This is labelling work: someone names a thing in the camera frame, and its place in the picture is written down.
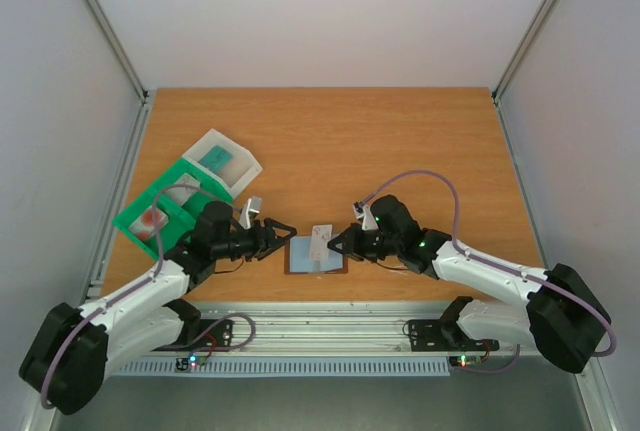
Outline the white VIP cherry blossom card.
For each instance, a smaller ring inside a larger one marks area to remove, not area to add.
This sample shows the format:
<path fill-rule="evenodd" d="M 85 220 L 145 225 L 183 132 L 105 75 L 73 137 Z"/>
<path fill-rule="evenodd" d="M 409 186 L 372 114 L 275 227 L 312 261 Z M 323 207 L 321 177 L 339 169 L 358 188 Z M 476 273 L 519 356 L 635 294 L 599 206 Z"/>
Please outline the white VIP cherry blossom card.
<path fill-rule="evenodd" d="M 314 225 L 311 229 L 309 258 L 312 261 L 324 261 L 329 257 L 328 243 L 332 238 L 331 224 Z"/>

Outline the white patterned credit card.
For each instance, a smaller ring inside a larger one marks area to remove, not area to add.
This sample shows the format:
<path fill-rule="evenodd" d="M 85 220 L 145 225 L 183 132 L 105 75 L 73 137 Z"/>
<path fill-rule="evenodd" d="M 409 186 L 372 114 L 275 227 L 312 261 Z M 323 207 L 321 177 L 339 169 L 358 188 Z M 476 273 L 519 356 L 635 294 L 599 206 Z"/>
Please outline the white patterned credit card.
<path fill-rule="evenodd" d="M 190 174 L 184 173 L 177 179 L 172 188 L 166 191 L 166 195 L 178 206 L 183 206 L 199 188 L 200 182 Z"/>

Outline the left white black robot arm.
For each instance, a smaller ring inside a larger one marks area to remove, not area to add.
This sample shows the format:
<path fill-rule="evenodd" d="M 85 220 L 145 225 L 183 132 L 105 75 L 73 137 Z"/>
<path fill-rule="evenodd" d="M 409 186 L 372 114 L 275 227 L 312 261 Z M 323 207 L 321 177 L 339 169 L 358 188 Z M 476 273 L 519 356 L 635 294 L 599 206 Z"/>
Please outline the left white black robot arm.
<path fill-rule="evenodd" d="M 194 227 L 159 252 L 149 271 L 104 298 L 73 307 L 62 302 L 45 316 L 19 377 L 38 391 L 45 409 L 82 409 L 120 366 L 161 348 L 189 349 L 201 337 L 199 312 L 184 296 L 203 284 L 220 260 L 262 260 L 297 233 L 250 207 L 236 220 L 231 205 L 206 204 Z"/>

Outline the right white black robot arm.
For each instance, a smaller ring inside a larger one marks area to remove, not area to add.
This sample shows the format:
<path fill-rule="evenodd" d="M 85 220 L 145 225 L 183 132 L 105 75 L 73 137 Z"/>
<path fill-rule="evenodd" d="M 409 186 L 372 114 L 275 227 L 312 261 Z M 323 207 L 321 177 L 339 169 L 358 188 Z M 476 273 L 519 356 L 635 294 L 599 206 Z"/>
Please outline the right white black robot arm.
<path fill-rule="evenodd" d="M 356 222 L 327 244 L 356 261 L 396 257 L 416 274 L 456 282 L 499 300 L 457 302 L 441 323 L 444 341 L 463 347 L 492 339 L 536 349 L 557 368 L 578 374 L 595 357 L 611 318 L 579 273 L 517 265 L 467 247 L 450 234 L 423 228 L 393 195 L 356 204 Z"/>

